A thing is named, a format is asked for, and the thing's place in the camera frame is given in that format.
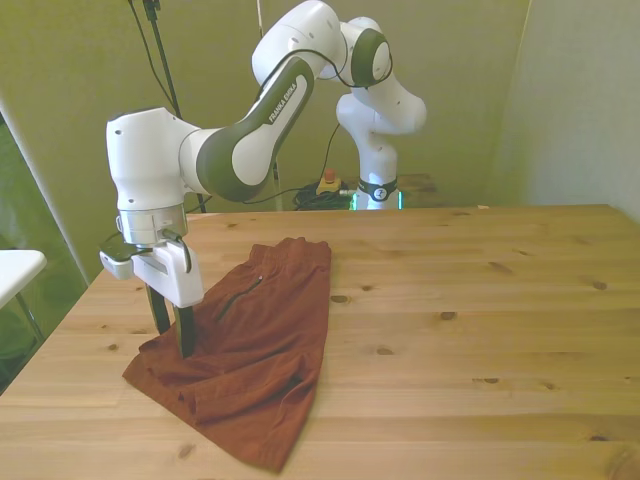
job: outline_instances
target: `white table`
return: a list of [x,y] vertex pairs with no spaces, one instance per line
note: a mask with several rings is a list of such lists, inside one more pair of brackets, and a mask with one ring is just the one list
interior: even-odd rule
[[42,331],[19,294],[46,265],[47,259],[42,252],[0,250],[0,308],[17,296],[39,341],[44,340]]

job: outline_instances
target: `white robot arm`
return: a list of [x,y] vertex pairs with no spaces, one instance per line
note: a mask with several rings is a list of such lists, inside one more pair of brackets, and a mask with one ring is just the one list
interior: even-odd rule
[[389,44],[376,22],[341,23],[326,3],[310,0],[281,18],[252,58],[263,85],[247,115],[219,129],[201,129],[164,108],[121,115],[107,124],[111,176],[118,190],[118,229],[134,254],[101,252],[119,278],[140,277],[178,308],[204,295],[187,233],[184,195],[255,196],[306,105],[316,79],[352,87],[337,115],[360,153],[359,209],[397,208],[396,153],[382,134],[417,131],[426,107],[393,74]]

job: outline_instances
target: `wooden table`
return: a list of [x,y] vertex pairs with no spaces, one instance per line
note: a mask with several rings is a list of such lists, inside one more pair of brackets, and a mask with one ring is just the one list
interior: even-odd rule
[[[640,229],[621,213],[225,214],[187,238],[210,286],[286,236],[334,260],[321,385],[283,478],[602,480],[633,458]],[[0,477],[272,478],[122,380],[153,336],[142,284],[102,273],[0,398]]]

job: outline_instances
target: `wall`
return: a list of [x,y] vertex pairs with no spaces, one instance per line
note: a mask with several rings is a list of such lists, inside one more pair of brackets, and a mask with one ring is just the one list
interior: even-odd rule
[[487,192],[640,220],[640,2],[533,0]]
[[[298,3],[262,2],[267,27]],[[345,20],[367,15],[380,21],[399,80],[427,100],[427,128],[394,140],[401,173],[429,172],[450,203],[475,202],[489,174],[528,0],[331,3]],[[159,15],[185,118],[203,126],[240,119],[257,89],[250,69],[258,41],[256,2],[164,0]],[[100,270],[97,245],[113,232],[116,214],[105,122],[116,113],[166,105],[131,12],[124,0],[5,0],[0,49],[0,108],[92,279]],[[319,174],[344,92],[337,84],[318,87],[279,157],[283,188]],[[357,173],[355,148],[344,133],[331,158],[340,172]],[[247,207],[214,199],[212,207],[257,210],[273,204]]]

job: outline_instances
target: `rust-colored shirt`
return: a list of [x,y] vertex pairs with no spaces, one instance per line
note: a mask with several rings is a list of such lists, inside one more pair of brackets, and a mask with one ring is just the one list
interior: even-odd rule
[[255,245],[194,308],[195,353],[175,324],[124,378],[238,459],[280,471],[315,395],[327,337],[331,250]]

